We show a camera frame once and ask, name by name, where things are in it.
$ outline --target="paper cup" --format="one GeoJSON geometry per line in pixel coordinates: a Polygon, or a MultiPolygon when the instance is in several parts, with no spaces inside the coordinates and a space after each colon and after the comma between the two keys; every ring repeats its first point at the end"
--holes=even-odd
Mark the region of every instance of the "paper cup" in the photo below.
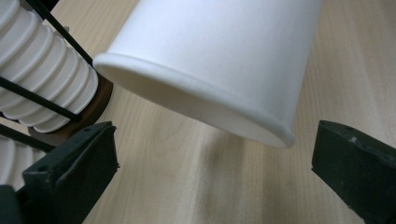
{"type": "Polygon", "coordinates": [[[292,124],[321,0],[142,0],[97,71],[150,101],[274,147],[292,124]]]}

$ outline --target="stacked paper cup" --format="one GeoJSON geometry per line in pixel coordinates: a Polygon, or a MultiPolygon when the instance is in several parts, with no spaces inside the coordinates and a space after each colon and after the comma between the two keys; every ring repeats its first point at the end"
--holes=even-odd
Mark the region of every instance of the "stacked paper cup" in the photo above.
{"type": "MultiPolygon", "coordinates": [[[[0,1],[0,76],[76,114],[98,86],[96,72],[18,0],[0,1]]],[[[0,111],[40,133],[70,120],[3,88],[0,111]]]]}
{"type": "Polygon", "coordinates": [[[0,185],[11,185],[15,190],[24,185],[22,172],[45,156],[43,151],[1,135],[0,148],[0,185]]]}

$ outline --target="white paper cup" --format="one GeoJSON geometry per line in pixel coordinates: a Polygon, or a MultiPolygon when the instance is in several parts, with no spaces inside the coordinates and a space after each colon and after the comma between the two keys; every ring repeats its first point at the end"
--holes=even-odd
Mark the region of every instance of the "white paper cup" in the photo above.
{"type": "Polygon", "coordinates": [[[191,118],[289,147],[321,0],[142,0],[94,67],[191,118]]]}

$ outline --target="wooden table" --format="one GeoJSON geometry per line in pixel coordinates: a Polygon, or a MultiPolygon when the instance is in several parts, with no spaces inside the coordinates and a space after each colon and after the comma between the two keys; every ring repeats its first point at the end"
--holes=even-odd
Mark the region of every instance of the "wooden table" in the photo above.
{"type": "MultiPolygon", "coordinates": [[[[61,0],[52,11],[91,56],[136,1],[61,0]]],[[[121,168],[86,223],[363,223],[311,169],[320,119],[396,147],[396,1],[324,0],[296,114],[296,143],[270,148],[116,87],[121,168]]]]}

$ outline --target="wood grain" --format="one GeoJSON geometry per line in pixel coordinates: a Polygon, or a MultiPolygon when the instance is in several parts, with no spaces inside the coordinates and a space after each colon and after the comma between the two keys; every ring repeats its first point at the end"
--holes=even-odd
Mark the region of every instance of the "wood grain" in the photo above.
{"type": "MultiPolygon", "coordinates": [[[[63,0],[53,14],[92,56],[136,1],[63,0]]],[[[363,223],[311,172],[318,121],[396,147],[396,1],[324,0],[295,119],[296,144],[266,147],[116,87],[121,168],[85,223],[363,223]]]]}

